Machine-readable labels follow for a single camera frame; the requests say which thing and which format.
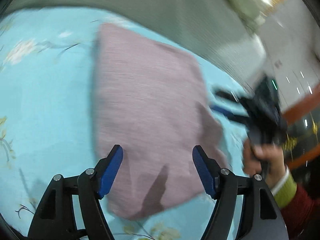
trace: white wall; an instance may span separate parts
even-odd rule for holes
[[[320,29],[302,0],[287,0],[268,16],[259,36],[268,54],[263,71],[276,77],[285,110],[319,83],[320,64],[313,51],[316,44],[320,55]]]

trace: red sleeve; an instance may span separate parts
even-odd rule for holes
[[[281,210],[290,239],[301,233],[310,221],[312,212],[318,206],[320,206],[320,199],[312,200],[305,189],[297,185],[294,198]]]

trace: green sleeve cuff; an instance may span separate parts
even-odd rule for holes
[[[274,196],[279,208],[284,208],[285,206],[287,206],[294,198],[296,191],[297,184],[294,182],[292,175],[289,174],[287,181]]]

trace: orange stripe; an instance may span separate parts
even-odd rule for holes
[[[301,101],[283,113],[288,124],[292,124],[315,109],[320,104],[320,84],[312,89],[312,95],[307,95]]]
[[[308,151],[299,158],[293,160],[293,162],[287,162],[287,165],[290,170],[294,170],[302,165],[305,165],[306,162],[312,161],[320,155],[320,144],[314,147],[312,150]]]

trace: blue gripper pad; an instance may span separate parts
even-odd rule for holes
[[[225,116],[233,116],[233,113],[232,113],[232,112],[224,109],[223,107],[217,106],[217,105],[211,105],[211,106],[210,106],[210,109],[211,109],[212,111],[217,111],[217,112],[219,112],[219,113],[221,113],[221,114],[223,114],[223,115],[225,115]]]
[[[205,192],[213,198],[216,193],[215,180],[205,165],[204,160],[198,151],[198,147],[200,148],[199,150],[202,150],[200,146],[195,146],[192,150],[193,163],[195,164]]]
[[[105,172],[101,176],[100,189],[98,191],[98,195],[100,199],[102,199],[106,194],[110,192],[111,186],[120,168],[122,159],[123,159],[123,149],[121,146],[119,146],[116,152],[114,153]]]

